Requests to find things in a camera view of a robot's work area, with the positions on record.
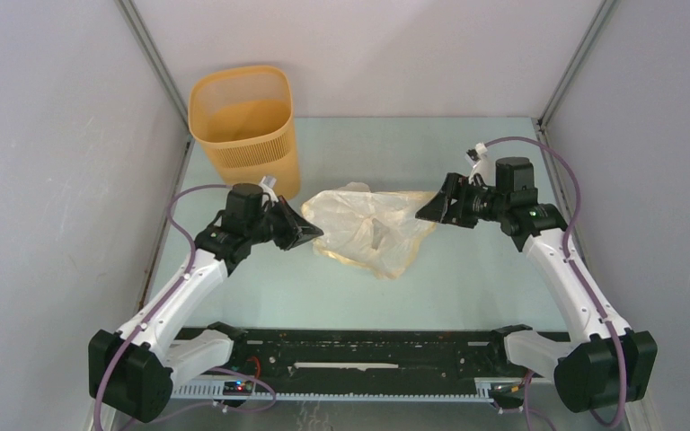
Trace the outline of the translucent yellowish trash bag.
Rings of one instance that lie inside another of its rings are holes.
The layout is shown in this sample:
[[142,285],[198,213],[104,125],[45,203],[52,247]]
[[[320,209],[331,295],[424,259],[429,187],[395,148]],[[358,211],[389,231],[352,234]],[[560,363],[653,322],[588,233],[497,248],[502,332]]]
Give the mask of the translucent yellowish trash bag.
[[416,259],[436,224],[415,214],[435,196],[427,191],[374,192],[362,182],[324,190],[302,204],[303,217],[323,231],[314,253],[396,279]]

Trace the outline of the orange plastic trash bin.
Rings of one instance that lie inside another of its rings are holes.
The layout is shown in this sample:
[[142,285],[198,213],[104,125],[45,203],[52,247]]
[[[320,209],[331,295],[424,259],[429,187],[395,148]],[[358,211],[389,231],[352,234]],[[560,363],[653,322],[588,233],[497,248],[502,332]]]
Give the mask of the orange plastic trash bin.
[[243,66],[204,76],[190,92],[188,124],[224,183],[271,176],[276,194],[299,193],[293,94],[279,68]]

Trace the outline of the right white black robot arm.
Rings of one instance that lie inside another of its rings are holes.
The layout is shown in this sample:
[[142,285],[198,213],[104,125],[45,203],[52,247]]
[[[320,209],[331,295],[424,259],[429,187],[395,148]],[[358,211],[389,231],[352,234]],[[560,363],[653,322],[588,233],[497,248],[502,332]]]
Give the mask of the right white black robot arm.
[[491,185],[479,173],[448,173],[415,216],[463,228],[499,224],[545,280],[569,338],[554,341],[525,325],[501,328],[500,342],[486,352],[488,367],[509,375],[521,366],[549,379],[572,412],[642,400],[658,354],[655,339],[633,330],[600,292],[565,236],[568,225],[559,209],[539,202],[533,164],[504,157],[494,172]]

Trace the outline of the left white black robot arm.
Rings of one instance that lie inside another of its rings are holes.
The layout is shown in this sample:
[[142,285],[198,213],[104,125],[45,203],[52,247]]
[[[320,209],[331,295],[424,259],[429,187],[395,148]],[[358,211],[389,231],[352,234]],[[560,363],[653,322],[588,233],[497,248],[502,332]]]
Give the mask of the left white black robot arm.
[[108,406],[131,419],[157,419],[178,387],[216,367],[241,372],[247,348],[219,330],[204,330],[179,345],[173,342],[201,302],[234,273],[252,247],[267,242],[290,251],[323,235],[287,200],[274,192],[273,179],[228,187],[224,208],[196,236],[173,218],[167,219],[189,246],[185,261],[168,286],[117,330],[99,330],[88,345],[92,424],[103,428],[102,408]]

